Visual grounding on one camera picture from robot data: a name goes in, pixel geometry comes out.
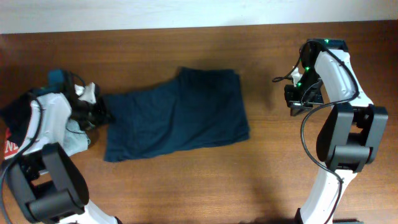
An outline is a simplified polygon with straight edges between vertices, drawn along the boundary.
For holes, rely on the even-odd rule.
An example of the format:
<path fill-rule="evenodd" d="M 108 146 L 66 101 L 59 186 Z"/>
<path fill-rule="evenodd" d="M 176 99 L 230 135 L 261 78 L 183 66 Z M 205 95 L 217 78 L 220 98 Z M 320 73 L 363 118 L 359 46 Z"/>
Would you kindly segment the dark blue shorts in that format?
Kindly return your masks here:
<path fill-rule="evenodd" d="M 114 121 L 104 160 L 149 159 L 249 139 L 239 75 L 182 67 L 150 90 L 104 96 Z"/>

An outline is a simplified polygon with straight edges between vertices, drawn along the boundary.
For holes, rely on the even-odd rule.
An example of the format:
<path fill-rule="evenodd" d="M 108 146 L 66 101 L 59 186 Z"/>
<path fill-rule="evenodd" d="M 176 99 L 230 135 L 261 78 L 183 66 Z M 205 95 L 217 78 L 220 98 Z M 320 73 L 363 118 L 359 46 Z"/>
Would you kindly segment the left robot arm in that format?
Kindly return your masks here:
<path fill-rule="evenodd" d="M 1 110 L 13 149 L 4 151 L 1 185 L 31 223 L 112 223 L 89 196 L 71 155 L 88 148 L 87 132 L 112 120 L 95 83 L 49 72 L 48 84 L 26 91 Z"/>

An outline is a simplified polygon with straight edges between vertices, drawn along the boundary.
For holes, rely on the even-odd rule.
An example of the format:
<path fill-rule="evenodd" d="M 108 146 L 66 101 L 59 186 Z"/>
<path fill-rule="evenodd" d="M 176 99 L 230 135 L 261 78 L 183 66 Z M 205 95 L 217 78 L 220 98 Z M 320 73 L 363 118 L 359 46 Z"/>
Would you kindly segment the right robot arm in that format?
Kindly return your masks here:
<path fill-rule="evenodd" d="M 350 182 L 377 155 L 388 113 L 375 106 L 359 84 L 344 40 L 308 39 L 297 63 L 284 76 L 291 84 L 284 97 L 291 116 L 304 114 L 300 140 L 319 167 L 308 199 L 297 209 L 296 223 L 332 223 Z M 331 111 L 316 141 L 316 156 L 305 142 L 305 125 L 321 109 Z"/>

